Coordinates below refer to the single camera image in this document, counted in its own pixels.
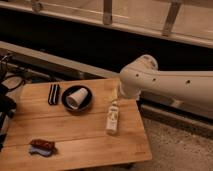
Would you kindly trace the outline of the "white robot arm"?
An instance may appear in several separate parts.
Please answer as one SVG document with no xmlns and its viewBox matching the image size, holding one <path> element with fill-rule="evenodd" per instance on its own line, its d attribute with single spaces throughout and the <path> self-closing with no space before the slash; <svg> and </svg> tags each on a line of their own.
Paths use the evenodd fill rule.
<svg viewBox="0 0 213 171">
<path fill-rule="evenodd" d="M 213 71 L 160 71 L 157 60 L 142 55 L 119 74 L 120 93 L 138 99 L 142 91 L 213 110 Z"/>
</svg>

